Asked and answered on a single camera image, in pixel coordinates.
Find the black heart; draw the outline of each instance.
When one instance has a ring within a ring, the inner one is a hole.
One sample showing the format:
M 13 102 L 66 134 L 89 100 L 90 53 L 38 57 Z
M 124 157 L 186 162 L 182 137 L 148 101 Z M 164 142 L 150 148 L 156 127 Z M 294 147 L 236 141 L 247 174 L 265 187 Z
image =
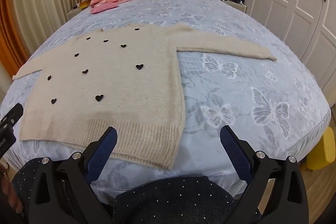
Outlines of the black heart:
M 102 95 L 97 95 L 97 96 L 96 96 L 96 100 L 97 100 L 98 102 L 100 102 L 100 100 L 101 100 L 103 97 L 104 97 L 103 94 L 102 94 Z

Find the ribbed hem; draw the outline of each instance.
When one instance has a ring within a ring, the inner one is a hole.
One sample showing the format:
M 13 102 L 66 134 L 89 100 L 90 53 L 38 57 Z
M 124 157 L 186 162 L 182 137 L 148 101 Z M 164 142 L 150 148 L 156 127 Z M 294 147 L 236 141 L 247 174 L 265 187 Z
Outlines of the ribbed hem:
M 132 121 L 112 122 L 103 119 L 44 120 L 23 117 L 20 140 L 46 140 L 65 143 L 78 148 L 97 141 L 112 126 L 118 132 L 117 145 L 111 156 L 157 168 L 173 167 L 181 125 L 162 125 Z

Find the sweater sleeve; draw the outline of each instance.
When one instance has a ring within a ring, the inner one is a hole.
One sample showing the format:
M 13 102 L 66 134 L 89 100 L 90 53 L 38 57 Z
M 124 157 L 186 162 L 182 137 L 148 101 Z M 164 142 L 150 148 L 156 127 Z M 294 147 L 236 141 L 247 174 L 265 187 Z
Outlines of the sweater sleeve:
M 256 59 L 277 60 L 268 48 L 254 42 L 237 37 L 197 31 L 183 24 L 168 27 L 167 30 L 161 32 L 161 36 L 165 41 L 174 43 L 180 52 L 214 52 Z
M 23 76 L 29 75 L 31 73 L 43 70 L 50 62 L 60 57 L 62 52 L 65 50 L 65 45 L 60 45 L 58 47 L 52 48 L 51 50 L 28 60 L 13 76 L 13 80 L 21 78 Z

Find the beige sweater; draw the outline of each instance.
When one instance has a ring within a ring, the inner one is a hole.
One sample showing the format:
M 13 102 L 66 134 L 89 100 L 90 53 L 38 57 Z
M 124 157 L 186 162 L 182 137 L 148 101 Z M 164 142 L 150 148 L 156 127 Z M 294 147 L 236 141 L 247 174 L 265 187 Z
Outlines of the beige sweater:
M 118 131 L 112 157 L 171 168 L 185 120 L 176 50 L 276 60 L 255 43 L 183 24 L 130 25 L 72 37 L 13 77 L 42 70 L 25 105 L 20 140 L 86 147 L 112 126 Z M 97 101 L 97 95 L 103 98 Z

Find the black sparkly fabric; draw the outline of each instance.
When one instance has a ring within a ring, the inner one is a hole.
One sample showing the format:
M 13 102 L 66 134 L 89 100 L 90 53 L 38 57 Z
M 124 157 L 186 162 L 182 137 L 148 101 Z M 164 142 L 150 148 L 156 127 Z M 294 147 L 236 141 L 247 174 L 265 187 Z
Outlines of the black sparkly fabric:
M 35 158 L 28 161 L 20 170 L 16 173 L 12 180 L 12 185 L 16 191 L 17 197 L 21 200 L 23 205 L 23 213 L 26 222 L 29 219 L 29 203 L 32 193 L 33 183 L 38 167 L 43 158 Z
M 225 224 L 237 203 L 206 176 L 169 178 L 118 195 L 113 219 L 116 224 Z M 260 218 L 257 211 L 252 222 Z

